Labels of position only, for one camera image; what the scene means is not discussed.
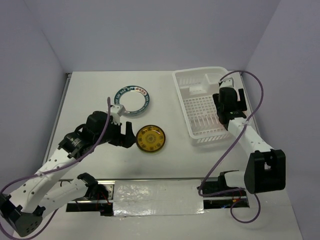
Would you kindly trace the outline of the yellow patterned plate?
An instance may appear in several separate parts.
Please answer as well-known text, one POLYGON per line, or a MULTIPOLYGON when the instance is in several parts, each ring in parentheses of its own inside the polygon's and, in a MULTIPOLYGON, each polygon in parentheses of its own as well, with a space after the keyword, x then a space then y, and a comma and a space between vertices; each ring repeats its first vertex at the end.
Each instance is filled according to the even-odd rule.
POLYGON ((166 135, 157 125, 145 125, 140 128, 135 136, 137 147, 145 153, 156 153, 166 143, 166 135))

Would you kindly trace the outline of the teal rim lettered plate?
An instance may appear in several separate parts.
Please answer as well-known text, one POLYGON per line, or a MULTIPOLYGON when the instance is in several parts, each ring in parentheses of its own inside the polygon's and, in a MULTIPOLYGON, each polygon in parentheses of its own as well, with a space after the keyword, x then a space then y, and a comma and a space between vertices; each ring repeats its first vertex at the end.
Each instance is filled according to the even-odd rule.
POLYGON ((148 91, 143 87, 128 85, 117 91, 113 101, 115 104, 124 106, 124 116, 136 117, 148 109, 151 99, 148 91))

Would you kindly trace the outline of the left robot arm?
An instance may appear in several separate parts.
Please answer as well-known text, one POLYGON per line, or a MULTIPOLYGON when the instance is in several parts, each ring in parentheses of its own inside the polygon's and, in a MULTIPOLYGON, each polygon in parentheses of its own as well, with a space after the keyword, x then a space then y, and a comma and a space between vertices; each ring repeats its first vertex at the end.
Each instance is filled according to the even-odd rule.
POLYGON ((30 239, 51 212, 80 198, 108 200, 112 190, 106 188, 89 173, 81 173, 64 185, 54 185, 98 145, 130 148, 136 142, 132 123, 126 122, 121 133, 121 114, 94 111, 73 132, 65 135, 48 161, 32 176, 24 177, 18 189, 0 194, 0 214, 20 236, 30 239))

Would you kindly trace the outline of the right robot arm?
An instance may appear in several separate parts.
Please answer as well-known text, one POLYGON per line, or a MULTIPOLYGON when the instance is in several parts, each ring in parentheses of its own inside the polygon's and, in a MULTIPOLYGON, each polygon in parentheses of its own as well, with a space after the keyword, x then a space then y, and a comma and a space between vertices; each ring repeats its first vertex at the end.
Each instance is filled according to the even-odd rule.
POLYGON ((213 101, 220 123, 238 140, 248 156, 244 171, 222 172, 217 184, 218 192, 228 196, 235 188, 243 188, 251 194, 281 191, 286 186, 286 155, 273 149, 249 125, 245 115, 247 104, 243 89, 222 87, 213 101))

